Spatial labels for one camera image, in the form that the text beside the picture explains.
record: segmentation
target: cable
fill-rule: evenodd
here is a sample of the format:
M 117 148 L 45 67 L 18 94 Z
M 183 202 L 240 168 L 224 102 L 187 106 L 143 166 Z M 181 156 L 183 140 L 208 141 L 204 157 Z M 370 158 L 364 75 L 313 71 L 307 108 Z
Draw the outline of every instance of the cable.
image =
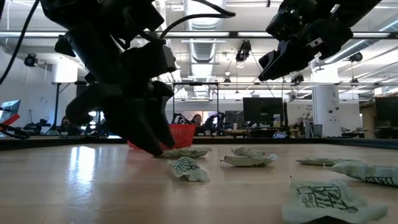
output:
M 24 40 L 24 37 L 25 37 L 27 26 L 29 25 L 29 22 L 32 19 L 33 13 L 35 12 L 35 10 L 37 8 L 37 5 L 39 5 L 39 2 L 40 2 L 39 0 L 35 0 L 35 3 L 33 3 L 32 9 L 30 9 L 30 12 L 29 12 L 28 16 L 26 17 L 25 24 L 24 24 L 24 26 L 23 26 L 23 28 L 21 30 L 21 36 L 19 36 L 18 43 L 15 46 L 14 53 L 12 53 L 10 62 L 8 63 L 8 66 L 7 66 L 6 70 L 4 71 L 4 73 L 3 73 L 3 75 L 2 75 L 2 77 L 0 79 L 0 85 L 2 85 L 2 83 L 4 82 L 6 77 L 8 76 L 8 73 L 11 70 L 12 64 L 14 63 L 15 59 L 17 58 L 18 51 L 19 51 L 19 49 L 21 47 L 21 44 L 22 44 L 22 41 Z
M 235 16 L 235 13 L 234 13 L 234 12 L 229 12 L 229 11 L 223 9 L 222 7 L 219 7 L 219 6 L 217 6 L 217 5 L 213 4 L 213 3 L 210 3 L 210 2 L 208 2 L 208 1 L 206 1 L 206 0 L 192 0 L 192 1 L 202 3 L 202 4 L 204 4 L 204 5 L 206 5 L 206 6 L 210 7 L 210 8 L 212 8 L 212 9 L 214 9 L 214 10 L 216 10 L 217 12 L 219 12 L 219 13 L 221 13 L 221 14 L 223 14 L 223 15 L 231 16 L 231 17 L 234 17 L 234 16 Z
M 253 55 L 254 61 L 256 62 L 256 65 L 257 65 L 257 68 L 259 69 L 259 71 L 260 71 L 260 73 L 261 73 L 262 71 L 261 71 L 260 66 L 259 66 L 259 64 L 258 64 L 258 62 L 257 62 L 256 56 L 254 56 L 254 53 L 253 53 L 252 50 L 251 50 L 250 52 L 251 52 L 251 54 Z M 267 87 L 268 87 L 268 90 L 271 92 L 272 97 L 275 98 L 275 96 L 274 96 L 274 94 L 273 94 L 271 88 L 269 88 L 269 85 L 268 85 L 267 81 L 264 81 L 264 82 L 266 83 L 266 85 L 267 85 Z
M 177 25 L 190 20 L 190 19 L 196 19 L 196 18 L 221 18 L 221 19 L 228 19 L 228 18 L 232 18 L 234 16 L 236 16 L 236 14 L 234 12 L 229 12 L 225 9 L 223 9 L 222 7 L 219 7 L 213 3 L 210 3 L 206 0 L 192 0 L 195 2 L 199 2 L 201 4 L 204 4 L 212 9 L 214 9 L 215 11 L 219 12 L 220 14 L 194 14 L 194 15 L 189 15 L 189 16 L 185 16 L 175 22 L 173 22 L 171 25 L 168 26 L 168 28 L 166 28 L 162 34 L 160 35 L 160 39 L 163 39 L 166 34 L 173 29 L 174 27 L 176 27 Z

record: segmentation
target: wooden table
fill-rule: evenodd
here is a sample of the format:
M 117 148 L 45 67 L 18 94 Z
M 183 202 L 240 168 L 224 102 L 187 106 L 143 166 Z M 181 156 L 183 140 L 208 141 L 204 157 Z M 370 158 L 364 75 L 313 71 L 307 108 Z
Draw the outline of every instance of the wooden table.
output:
M 398 189 L 360 182 L 317 166 L 303 157 L 362 159 L 396 165 L 398 151 L 322 144 L 251 145 L 278 160 L 266 168 L 237 168 L 220 162 L 231 147 L 217 145 L 197 159 L 209 183 L 176 179 L 167 159 L 124 144 L 62 146 L 0 152 L 1 223 L 283 223 L 290 176 L 343 179 L 369 203 L 389 206 L 378 224 L 398 220 Z

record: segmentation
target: ceiling light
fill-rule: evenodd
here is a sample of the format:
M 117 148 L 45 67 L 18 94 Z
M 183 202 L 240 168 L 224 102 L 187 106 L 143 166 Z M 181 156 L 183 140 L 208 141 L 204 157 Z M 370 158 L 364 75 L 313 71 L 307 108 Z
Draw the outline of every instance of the ceiling light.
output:
M 65 32 L 26 32 L 25 37 L 33 38 L 58 38 L 59 35 L 64 35 Z M 21 36 L 21 32 L 0 32 L 1 38 L 13 38 Z
M 229 37 L 229 32 L 168 32 L 166 37 Z
M 390 33 L 388 32 L 355 32 L 354 37 L 355 38 L 383 38 L 383 37 L 388 37 Z
M 183 44 L 225 44 L 225 40 L 181 40 Z
M 267 32 L 238 32 L 238 37 L 272 37 Z

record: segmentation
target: ceiling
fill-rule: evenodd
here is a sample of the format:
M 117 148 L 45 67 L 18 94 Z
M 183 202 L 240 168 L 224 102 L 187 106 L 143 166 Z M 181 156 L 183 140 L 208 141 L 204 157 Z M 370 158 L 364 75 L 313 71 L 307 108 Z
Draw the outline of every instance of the ceiling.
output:
M 225 31 L 265 31 L 268 23 L 277 13 L 281 1 L 272 1 L 271 7 L 266 8 L 266 1 L 252 0 L 227 0 L 226 9 L 236 13 L 236 17 L 225 19 L 221 30 Z M 0 21 L 0 30 L 21 30 L 23 23 L 29 13 L 32 0 L 13 0 L 6 1 L 2 19 Z M 392 21 L 398 20 L 398 0 L 383 0 L 375 9 L 366 15 L 354 27 L 353 31 L 378 31 L 390 24 Z M 166 23 L 170 25 L 173 21 L 184 16 L 183 3 L 181 0 L 166 1 Z M 184 31 L 187 24 L 180 24 L 173 31 Z M 56 23 L 48 20 L 41 8 L 35 11 L 35 14 L 29 24 L 29 31 L 64 31 L 65 29 Z M 222 82 L 226 77 L 225 72 L 230 72 L 232 82 L 254 82 L 257 80 L 261 69 L 256 63 L 263 55 L 275 50 L 278 41 L 274 39 L 249 39 L 252 45 L 251 56 L 246 60 L 243 68 L 236 68 L 234 55 L 237 48 L 242 42 L 241 39 L 225 39 L 224 43 L 218 44 L 216 53 L 215 66 L 213 67 L 212 81 Z M 2 46 L 8 52 L 13 51 L 16 39 L 1 39 Z M 25 57 L 28 53 L 35 53 L 37 57 L 47 63 L 57 63 L 62 55 L 56 54 L 53 47 L 56 39 L 28 39 L 25 38 L 20 50 L 20 56 Z M 343 50 L 351 46 L 359 40 L 351 40 L 343 46 Z M 170 39 L 170 47 L 177 59 L 177 64 L 181 67 L 181 78 L 188 78 L 190 74 L 190 60 L 188 44 L 182 43 L 182 39 Z M 382 40 L 376 44 L 369 46 L 361 51 L 364 59 L 359 65 L 348 62 L 338 62 L 340 81 L 350 80 L 352 76 L 359 76 L 361 82 L 398 82 L 398 41 Z M 306 82 L 311 81 L 311 69 L 308 67 L 301 73 L 305 77 Z M 81 68 L 80 75 L 85 74 Z M 232 86 L 223 86 L 222 88 L 230 89 Z M 261 86 L 239 86 L 240 89 L 267 89 Z M 280 85 L 273 87 L 275 90 L 281 89 Z M 351 90 L 351 86 L 339 86 L 342 90 Z M 355 93 L 366 93 L 374 89 L 374 86 L 366 86 L 352 90 Z

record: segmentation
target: white paper wrapper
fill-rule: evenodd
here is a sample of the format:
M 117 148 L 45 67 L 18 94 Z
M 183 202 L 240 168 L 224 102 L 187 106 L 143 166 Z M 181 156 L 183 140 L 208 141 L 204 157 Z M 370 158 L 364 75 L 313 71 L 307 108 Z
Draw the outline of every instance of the white paper wrapper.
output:
M 271 154 L 269 157 L 265 156 L 226 156 L 222 162 L 238 166 L 238 167 L 265 167 L 278 157 Z
M 181 157 L 177 161 L 169 161 L 173 174 L 180 178 L 186 177 L 189 181 L 210 181 L 209 177 L 198 164 L 189 157 Z
M 360 162 L 359 160 L 354 159 L 332 159 L 332 158 L 309 158 L 306 157 L 304 159 L 297 159 L 297 162 L 305 165 L 316 165 L 316 166 L 334 166 L 341 162 Z
M 343 162 L 326 169 L 357 180 L 398 187 L 398 167 Z
M 165 150 L 161 157 L 189 157 L 198 158 L 205 156 L 211 148 L 206 147 L 186 147 L 181 149 Z
M 245 147 L 239 147 L 237 149 L 231 149 L 235 156 L 265 156 L 266 152 L 258 149 L 247 149 Z
M 290 185 L 289 203 L 282 206 L 286 223 L 307 223 L 332 217 L 362 224 L 387 214 L 387 206 L 369 206 L 342 180 L 299 181 Z

